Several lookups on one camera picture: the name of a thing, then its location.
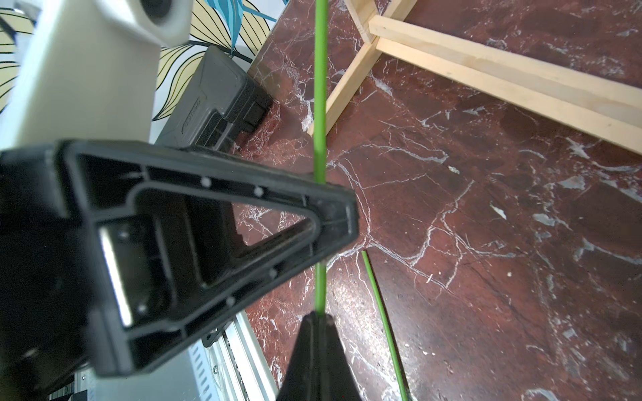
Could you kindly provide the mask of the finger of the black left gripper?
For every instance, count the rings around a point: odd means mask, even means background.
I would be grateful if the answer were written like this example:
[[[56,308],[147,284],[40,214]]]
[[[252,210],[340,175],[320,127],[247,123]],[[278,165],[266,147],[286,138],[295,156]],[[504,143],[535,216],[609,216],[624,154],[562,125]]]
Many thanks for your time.
[[[359,231],[352,190],[294,177],[158,175],[92,217],[88,348],[102,376],[157,369]]]
[[[351,191],[203,148],[63,140],[49,149],[49,208],[117,207],[136,186],[193,190],[218,200],[293,210],[348,211]]]

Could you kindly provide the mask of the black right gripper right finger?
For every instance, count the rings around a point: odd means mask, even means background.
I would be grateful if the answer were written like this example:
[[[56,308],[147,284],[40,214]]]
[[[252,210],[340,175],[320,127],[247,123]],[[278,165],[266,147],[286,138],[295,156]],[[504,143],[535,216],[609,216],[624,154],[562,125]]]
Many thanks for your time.
[[[329,314],[318,316],[319,400],[361,400],[342,342]]]

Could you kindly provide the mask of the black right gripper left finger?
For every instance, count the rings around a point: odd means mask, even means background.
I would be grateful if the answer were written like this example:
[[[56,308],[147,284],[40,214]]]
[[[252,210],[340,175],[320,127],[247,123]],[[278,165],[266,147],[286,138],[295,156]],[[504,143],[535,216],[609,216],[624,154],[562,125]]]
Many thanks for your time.
[[[320,400],[318,322],[316,312],[303,318],[278,401]]]

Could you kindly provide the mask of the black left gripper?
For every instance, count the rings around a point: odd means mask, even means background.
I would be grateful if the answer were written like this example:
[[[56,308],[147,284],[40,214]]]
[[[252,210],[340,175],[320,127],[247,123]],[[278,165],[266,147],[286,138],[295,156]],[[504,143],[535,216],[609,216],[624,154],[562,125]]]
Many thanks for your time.
[[[98,235],[137,213],[124,175],[169,170],[156,145],[32,145],[1,153],[1,397],[48,395],[80,364],[123,377],[171,357],[171,323],[122,324]]]

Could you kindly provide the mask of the yellow tulip flower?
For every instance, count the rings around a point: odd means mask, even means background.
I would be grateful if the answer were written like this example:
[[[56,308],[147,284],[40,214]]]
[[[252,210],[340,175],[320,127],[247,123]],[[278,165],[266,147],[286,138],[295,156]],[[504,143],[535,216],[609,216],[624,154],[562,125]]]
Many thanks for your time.
[[[398,347],[396,345],[393,329],[391,326],[391,321],[386,310],[384,298],[381,294],[381,288],[377,282],[374,269],[369,260],[369,255],[366,250],[361,252],[361,257],[363,259],[366,272],[369,277],[369,282],[373,291],[374,300],[376,301],[377,309],[379,311],[381,322],[383,325],[384,333],[386,336],[386,342],[390,351],[391,361],[393,364],[393,369],[395,371],[396,381],[399,386],[400,397],[403,401],[410,401],[411,397],[409,395],[409,390],[406,386],[406,379],[402,367],[401,356],[399,355]]]

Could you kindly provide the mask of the pink tulip flower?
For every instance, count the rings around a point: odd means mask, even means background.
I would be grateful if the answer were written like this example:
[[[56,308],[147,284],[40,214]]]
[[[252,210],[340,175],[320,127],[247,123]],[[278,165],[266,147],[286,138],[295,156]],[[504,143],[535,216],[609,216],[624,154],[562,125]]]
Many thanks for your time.
[[[329,2],[315,2],[314,35],[314,181],[325,185],[327,145],[327,73],[328,73],[328,17]]]

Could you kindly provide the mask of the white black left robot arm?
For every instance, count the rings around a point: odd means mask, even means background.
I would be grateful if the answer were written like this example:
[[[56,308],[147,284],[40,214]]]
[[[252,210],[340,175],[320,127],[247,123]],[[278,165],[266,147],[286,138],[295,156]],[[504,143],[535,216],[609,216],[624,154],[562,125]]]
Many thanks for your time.
[[[2,399],[48,399],[84,364],[147,374],[356,239],[352,190],[232,156],[271,103],[211,47],[155,144],[2,156]]]

